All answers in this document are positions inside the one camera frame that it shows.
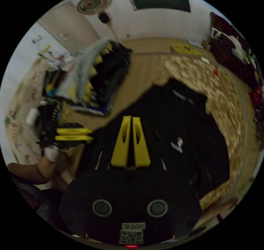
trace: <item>door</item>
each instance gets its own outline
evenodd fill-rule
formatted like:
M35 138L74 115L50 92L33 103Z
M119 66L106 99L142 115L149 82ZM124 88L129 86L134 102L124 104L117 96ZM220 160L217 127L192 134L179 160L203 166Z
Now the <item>door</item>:
M99 39L91 24L71 2L51 9L38 23L71 53Z

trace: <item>wall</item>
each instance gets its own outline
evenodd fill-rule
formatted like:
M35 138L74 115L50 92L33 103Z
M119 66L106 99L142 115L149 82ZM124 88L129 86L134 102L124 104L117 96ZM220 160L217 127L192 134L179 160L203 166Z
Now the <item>wall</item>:
M71 0L77 4L80 0ZM113 28L121 40L140 37L176 37L206 40L210 34L210 12L224 17L214 7L202 0L189 0L191 13L169 9L146 9L134 11L129 0L112 0L107 11L112 16ZM109 28L97 15L86 15L98 34L112 36Z
M39 42L39 47L32 43L32 39L38 37L38 35L43 38ZM30 69L33 62L38 58L40 50L44 49L48 44L51 44L50 50L54 53L55 57L67 51L45 29L43 29L38 23L35 23L16 47L5 70L0 88L0 141L1 151L6 164L14 162L14 158L5 139L5 112L8 108L9 101L15 93L15 90L21 82L23 76Z

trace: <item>qr code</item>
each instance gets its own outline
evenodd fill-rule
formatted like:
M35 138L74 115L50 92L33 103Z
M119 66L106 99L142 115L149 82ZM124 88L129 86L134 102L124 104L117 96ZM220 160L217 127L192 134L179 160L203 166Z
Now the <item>qr code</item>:
M121 230L119 244L143 244L143 230Z

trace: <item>yellow object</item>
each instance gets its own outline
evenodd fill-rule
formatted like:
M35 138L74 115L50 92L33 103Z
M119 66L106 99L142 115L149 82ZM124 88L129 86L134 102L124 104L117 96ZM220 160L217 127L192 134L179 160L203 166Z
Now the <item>yellow object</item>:
M109 52L109 50L107 49L107 48L105 48L105 49L103 49L102 51L101 51L101 55L106 55L106 54L109 54L110 52Z
M51 48L51 45L47 45L39 54L43 56L46 53L46 50L49 50Z
M243 56L243 59L244 59L248 64L250 64L250 61L249 61L249 59L248 59L248 57L247 57L246 55Z
M134 142L134 155L135 166L148 167L150 166L149 153L139 117L133 117L133 142Z
M77 135L88 135L92 131L88 128L58 128L57 134L62 136L77 136Z
M259 75L258 75L258 73L255 71L255 77L256 77L256 79L257 79L257 81L259 80Z
M102 59L102 57L99 55L99 56L95 59L94 64L97 65L97 64L100 64L100 63L102 63L102 62L103 62L103 59Z
M130 127L131 116L124 116L111 159L113 167L127 167Z
M192 56L200 56L203 54L189 44L172 44L171 47L179 54Z
M106 45L106 48L107 48L108 50L110 50L111 52L113 52L113 49L112 49L112 45L111 45L111 43L108 43L108 44Z
M46 86L46 92L47 93L49 93L54 88L54 85L55 85L56 80L58 79L58 77L59 77L59 72L55 74L52 82Z
M85 92L84 92L84 96L83 96L83 99L84 99L86 102L89 102L89 101L90 101L90 96L91 96L91 93L92 93L92 89L93 89L93 86L92 86L92 84L88 81L88 82L86 83Z
M96 71L96 69L94 67L91 68L90 74L91 74L92 77L97 74L97 71Z
M56 135L55 136L55 140L56 141L91 141L93 140L92 137L88 136L88 135Z
M76 103L76 88L77 88L77 86L76 86L76 85L73 85L73 86L69 89L69 91L68 91L68 93L69 93L69 95L70 95L70 97L71 97L71 100L72 100L74 103Z

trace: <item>red object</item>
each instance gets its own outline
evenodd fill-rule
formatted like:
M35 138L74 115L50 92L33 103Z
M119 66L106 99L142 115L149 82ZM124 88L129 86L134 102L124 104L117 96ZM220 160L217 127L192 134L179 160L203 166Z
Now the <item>red object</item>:
M252 90L249 93L249 97L251 99L253 107L256 107L256 108L260 107L261 104L263 103L261 86L259 86L257 89Z
M218 76L218 69L217 69L217 67L216 67L216 69L214 70L214 74L215 74L216 76Z
M92 1L89 1L88 3L87 3L87 6L88 7L91 7L93 5L93 2Z
M56 58L57 60L59 61L62 61L64 59L64 56L63 55L60 55L59 57Z

